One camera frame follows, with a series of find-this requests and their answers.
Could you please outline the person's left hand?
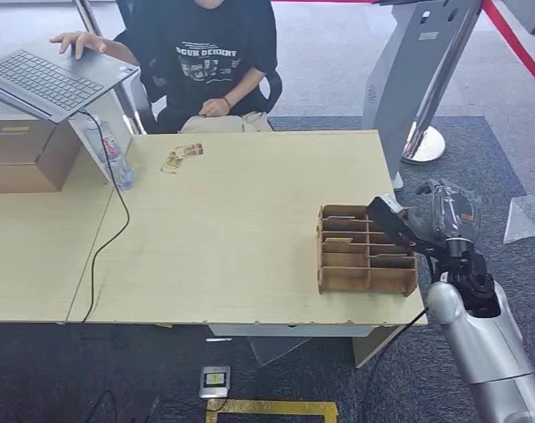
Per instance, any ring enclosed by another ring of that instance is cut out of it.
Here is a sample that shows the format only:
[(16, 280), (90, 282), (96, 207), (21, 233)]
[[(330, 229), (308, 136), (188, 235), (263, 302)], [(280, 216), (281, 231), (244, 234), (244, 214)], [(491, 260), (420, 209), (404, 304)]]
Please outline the person's left hand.
[(231, 105), (225, 98), (206, 100), (198, 112), (204, 117), (222, 117), (230, 114)]

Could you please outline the person's right hand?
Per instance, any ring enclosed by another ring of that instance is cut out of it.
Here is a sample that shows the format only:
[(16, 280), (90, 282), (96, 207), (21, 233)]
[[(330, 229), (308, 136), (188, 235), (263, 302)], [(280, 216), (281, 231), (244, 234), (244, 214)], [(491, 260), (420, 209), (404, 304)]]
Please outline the person's right hand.
[(104, 53), (106, 49), (106, 43), (104, 38), (93, 33), (82, 31), (61, 33), (52, 37), (49, 42), (59, 44), (60, 54), (63, 54), (71, 48), (73, 56), (77, 60), (81, 59), (86, 48), (98, 53)]

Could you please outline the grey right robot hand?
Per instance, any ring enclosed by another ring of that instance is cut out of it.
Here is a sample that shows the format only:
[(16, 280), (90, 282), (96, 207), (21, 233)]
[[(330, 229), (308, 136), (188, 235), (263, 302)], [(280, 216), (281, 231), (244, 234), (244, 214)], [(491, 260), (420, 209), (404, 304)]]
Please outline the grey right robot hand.
[(406, 217), (418, 239), (445, 248), (451, 241), (474, 245), (479, 237), (482, 200), (475, 190), (439, 178), (423, 182), (417, 194), (426, 195), (427, 202), (410, 207)]

